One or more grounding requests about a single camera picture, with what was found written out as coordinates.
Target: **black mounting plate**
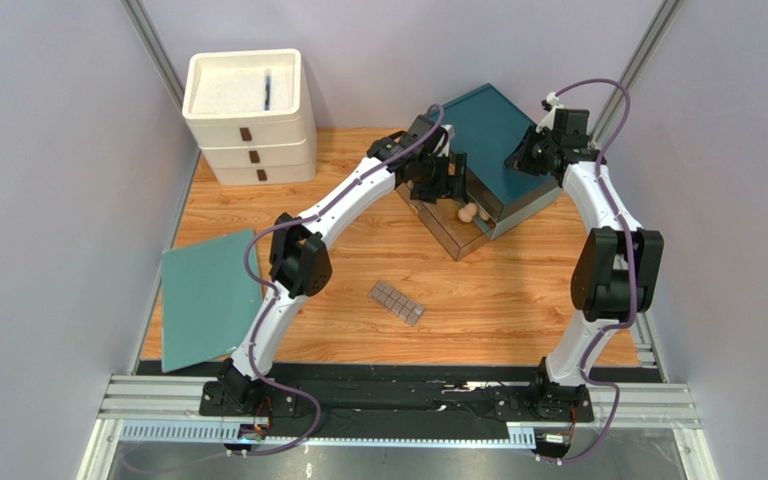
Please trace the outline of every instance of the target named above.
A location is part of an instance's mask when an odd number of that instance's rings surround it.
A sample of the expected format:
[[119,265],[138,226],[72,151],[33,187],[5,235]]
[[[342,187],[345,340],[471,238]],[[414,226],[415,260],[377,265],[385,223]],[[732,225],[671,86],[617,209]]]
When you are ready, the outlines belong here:
[[[295,394],[276,390],[267,385],[262,385],[260,388],[262,389],[260,398],[265,396],[271,400],[272,418],[292,418],[297,415],[297,398]],[[224,386],[216,381],[204,384],[198,413],[202,417],[248,417],[253,416],[256,413],[256,409],[243,410],[230,397]]]
[[[142,360],[139,362],[136,375],[166,376],[166,377],[214,377],[221,369],[221,362],[205,362],[192,367],[177,370],[172,373],[162,372],[159,360]],[[407,386],[408,383],[428,384],[431,381],[445,384],[461,384],[464,382],[482,382],[493,387],[497,382],[517,383],[532,381],[538,367],[532,366],[465,366],[465,365],[387,365],[387,364],[338,364],[338,363],[281,363],[276,362],[269,376],[280,383],[296,385],[310,392],[323,404],[323,422],[316,432],[317,438],[372,438],[387,436],[388,438],[433,439],[454,438],[465,440],[476,439],[507,439],[508,431],[505,423],[497,421],[496,413],[490,402],[487,405],[488,418],[480,418],[480,410],[458,410],[457,404],[450,402],[450,407],[444,412],[405,411],[400,407],[390,410],[367,410],[346,405],[338,407],[340,398],[345,400],[357,399],[365,395],[361,390],[353,388],[354,382],[382,381],[394,386]],[[603,367],[595,366],[591,370],[591,378],[599,381],[620,383],[662,384],[663,378],[658,369],[643,367]],[[416,391],[412,385],[409,389],[391,388],[397,392],[403,401],[411,397],[428,397],[430,392]],[[304,399],[299,399],[294,411],[299,415],[282,419],[273,425],[272,435],[298,436],[310,427],[313,407]]]
[[[500,385],[493,387],[494,411],[496,418],[505,422],[559,422],[571,423],[570,408],[532,405],[529,398],[530,387],[510,387]],[[585,391],[585,396],[578,407],[575,407],[576,423],[591,423],[594,421],[594,410],[591,407],[591,396]]]

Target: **wooden floor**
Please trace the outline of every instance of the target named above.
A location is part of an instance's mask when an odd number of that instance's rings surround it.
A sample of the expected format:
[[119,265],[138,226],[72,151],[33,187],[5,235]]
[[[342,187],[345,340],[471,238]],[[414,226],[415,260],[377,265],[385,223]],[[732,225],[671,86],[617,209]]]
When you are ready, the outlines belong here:
[[[320,130],[319,170],[309,183],[222,187],[202,159],[175,247],[249,227],[259,231],[284,211],[296,215],[339,184],[369,144],[391,131]],[[277,358],[536,364],[556,346],[573,312],[569,283],[584,241],[576,208],[562,194],[546,210],[455,262],[399,194],[390,193],[334,244],[331,282],[304,306]],[[263,275],[268,253],[267,240],[258,245]],[[378,280],[426,307],[415,327],[367,298]],[[157,304],[142,358],[161,355],[160,311]],[[598,363],[638,365],[630,335],[616,335]]]

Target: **white drawer unit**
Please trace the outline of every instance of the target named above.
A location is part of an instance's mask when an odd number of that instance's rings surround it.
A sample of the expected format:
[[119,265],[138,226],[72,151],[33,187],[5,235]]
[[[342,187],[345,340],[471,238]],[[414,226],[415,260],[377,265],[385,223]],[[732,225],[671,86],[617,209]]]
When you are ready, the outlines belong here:
[[183,117],[222,185],[303,182],[316,173],[316,124],[298,50],[195,55]]

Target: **metal frame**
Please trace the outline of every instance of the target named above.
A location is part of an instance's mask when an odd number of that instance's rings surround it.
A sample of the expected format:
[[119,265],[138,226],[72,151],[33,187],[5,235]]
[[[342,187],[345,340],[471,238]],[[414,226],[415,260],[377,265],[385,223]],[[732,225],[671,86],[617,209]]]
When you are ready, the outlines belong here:
[[[630,59],[621,83],[632,87],[640,76],[647,60],[667,30],[677,9],[683,0],[664,0],[653,21],[642,37],[633,57]],[[162,47],[147,12],[140,0],[121,0],[139,36],[145,44],[151,59],[156,64],[163,82],[175,103],[182,107],[183,87]],[[617,119],[622,97],[613,93],[597,119],[593,131],[598,144],[607,137],[609,128]],[[181,209],[186,204],[186,197],[181,202]],[[149,315],[144,335],[149,325]],[[653,335],[652,317],[644,314],[639,317],[632,334],[639,360],[645,368],[658,368],[662,378],[667,381],[667,374],[659,361],[659,345]],[[134,359],[135,370],[138,357]],[[94,430],[79,470],[78,478],[105,479],[115,461],[118,442],[130,438],[127,435],[138,427],[176,427],[178,430],[154,430],[155,440],[165,441],[219,441],[216,438],[204,438],[204,429],[226,428],[228,424],[253,421],[250,417],[200,417],[197,413],[203,384],[211,377],[155,377],[155,376],[113,376],[100,408]],[[688,387],[685,384],[636,384],[622,383],[618,412],[613,422],[616,428],[670,428],[673,429],[677,444],[683,456],[683,463],[688,478],[717,478],[706,440],[701,430],[700,420]],[[595,412],[595,423],[602,424],[614,400],[611,388],[597,387],[590,390]],[[493,448],[494,445],[516,446],[523,448],[524,439],[528,440],[533,427],[542,425],[530,423],[508,424],[512,435],[509,442],[475,444],[470,441],[451,443],[435,442],[398,442],[402,446],[453,446],[459,448]],[[327,439],[323,444],[340,445],[390,445],[393,439]]]
[[[114,375],[97,418],[100,420],[162,420],[171,422],[253,423],[253,417],[201,417],[203,385],[212,377]],[[487,384],[477,381],[475,384]],[[701,428],[689,388],[679,383],[622,383],[612,425],[618,428]],[[612,407],[610,387],[589,389],[594,415],[602,422]],[[512,425],[541,427],[530,422]]]
[[[641,72],[645,65],[647,65],[647,61],[650,60],[650,57],[656,50],[656,46],[668,30],[671,20],[674,19],[674,16],[677,14],[677,10],[682,3],[683,0],[662,1],[659,9],[656,10],[656,15],[653,16],[653,20],[651,20],[650,25],[648,25],[647,30],[645,30],[644,35],[641,37],[641,41],[639,41],[632,58],[630,58],[630,61],[624,68],[624,72],[621,74],[621,78],[619,79],[621,85],[627,89],[630,89],[635,85],[636,80],[641,76]],[[597,117],[597,121],[594,123],[594,129],[591,132],[594,143],[597,145],[602,145],[609,137],[611,133],[610,129],[614,126],[615,121],[621,112],[623,102],[623,95],[615,89],[609,96],[609,100],[606,102],[600,115]]]
[[[240,423],[254,417],[201,417],[198,415],[203,384],[212,377],[115,375],[100,407],[98,419],[86,450],[80,479],[105,479],[115,461],[119,441],[165,441],[224,443],[237,441]],[[487,385],[486,381],[467,386]],[[685,384],[624,383],[613,428],[671,429],[691,479],[717,478],[703,438],[701,423]],[[609,387],[590,389],[595,413],[592,427],[600,427],[614,401]],[[495,440],[406,440],[394,438],[314,438],[310,445],[414,448],[503,448],[528,449],[534,446],[535,428],[558,424],[508,422],[509,439]],[[280,444],[288,437],[273,437],[266,444]]]
[[177,72],[174,71],[174,66],[171,64],[171,59],[168,58],[162,42],[159,41],[159,36],[156,34],[156,29],[153,28],[153,23],[151,23],[144,5],[142,5],[141,0],[121,0],[121,5],[123,5],[127,15],[130,16],[136,32],[141,37],[147,53],[150,55],[151,60],[153,60],[154,65],[156,65],[156,69],[159,71],[159,75],[168,89],[168,93],[171,94],[171,98],[174,99],[177,108],[182,109],[183,85],[180,83],[180,77],[177,76]]

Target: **white wall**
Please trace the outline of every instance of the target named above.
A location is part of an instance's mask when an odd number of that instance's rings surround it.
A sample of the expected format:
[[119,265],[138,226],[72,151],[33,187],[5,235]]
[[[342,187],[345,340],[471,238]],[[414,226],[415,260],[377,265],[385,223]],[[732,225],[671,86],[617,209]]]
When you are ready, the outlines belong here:
[[0,479],[76,475],[194,159],[119,2],[0,2]]
[[653,304],[724,479],[768,478],[768,3],[685,2],[608,154],[665,236]]
[[[178,76],[202,52],[298,48],[320,127],[406,126],[492,82],[533,118],[548,92],[618,78],[659,0],[143,0]],[[608,87],[570,93],[594,113]]]

